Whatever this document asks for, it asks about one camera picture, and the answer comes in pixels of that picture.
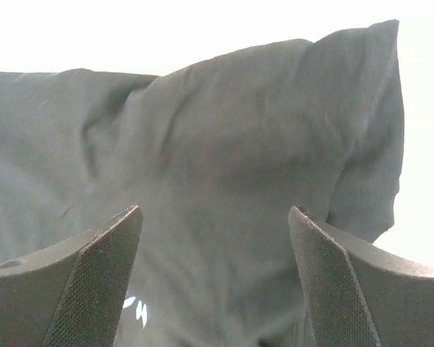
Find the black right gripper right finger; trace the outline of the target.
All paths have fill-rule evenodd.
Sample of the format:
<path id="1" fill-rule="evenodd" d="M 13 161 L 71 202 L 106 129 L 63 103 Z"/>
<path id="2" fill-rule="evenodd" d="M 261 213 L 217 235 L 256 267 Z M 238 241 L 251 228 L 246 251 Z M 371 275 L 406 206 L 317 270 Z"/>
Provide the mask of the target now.
<path id="1" fill-rule="evenodd" d="M 289 212 L 318 346 L 434 346 L 434 267 Z"/>

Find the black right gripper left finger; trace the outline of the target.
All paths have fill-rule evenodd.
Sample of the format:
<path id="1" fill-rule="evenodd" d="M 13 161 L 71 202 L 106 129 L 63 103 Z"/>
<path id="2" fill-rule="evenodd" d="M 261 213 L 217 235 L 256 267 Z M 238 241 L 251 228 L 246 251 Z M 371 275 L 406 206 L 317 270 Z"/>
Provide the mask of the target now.
<path id="1" fill-rule="evenodd" d="M 0 264 L 0 346 L 112 346 L 142 213 Z"/>

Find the black t shirt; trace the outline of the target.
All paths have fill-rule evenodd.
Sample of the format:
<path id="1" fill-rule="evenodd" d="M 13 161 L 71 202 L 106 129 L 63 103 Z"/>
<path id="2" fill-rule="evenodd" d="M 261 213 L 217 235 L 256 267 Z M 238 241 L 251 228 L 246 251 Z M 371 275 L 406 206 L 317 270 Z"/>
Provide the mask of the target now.
<path id="1" fill-rule="evenodd" d="M 292 207 L 368 242 L 404 148 L 389 20 L 166 76 L 0 72 L 0 263 L 129 206 L 143 227 L 117 346 L 314 346 Z"/>

